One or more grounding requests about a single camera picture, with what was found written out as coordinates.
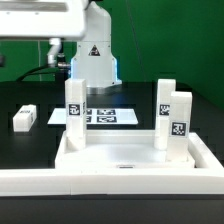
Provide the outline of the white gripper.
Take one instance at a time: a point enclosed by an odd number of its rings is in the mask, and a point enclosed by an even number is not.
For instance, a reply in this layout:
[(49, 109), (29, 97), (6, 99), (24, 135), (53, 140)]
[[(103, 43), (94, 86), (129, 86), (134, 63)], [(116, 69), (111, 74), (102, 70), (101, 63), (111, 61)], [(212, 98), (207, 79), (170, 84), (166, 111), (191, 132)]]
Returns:
[(1, 39), (49, 39), (49, 65), (61, 50), (61, 39), (81, 39), (89, 0), (0, 0)]

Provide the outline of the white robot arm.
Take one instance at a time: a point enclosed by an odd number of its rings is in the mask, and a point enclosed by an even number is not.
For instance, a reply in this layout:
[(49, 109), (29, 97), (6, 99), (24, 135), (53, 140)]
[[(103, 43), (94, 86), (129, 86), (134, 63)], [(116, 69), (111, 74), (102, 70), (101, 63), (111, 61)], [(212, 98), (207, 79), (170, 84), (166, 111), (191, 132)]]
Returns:
[(49, 67), (68, 68), (89, 94), (122, 81), (111, 50), (111, 16), (99, 0), (0, 0), (0, 40), (47, 40)]

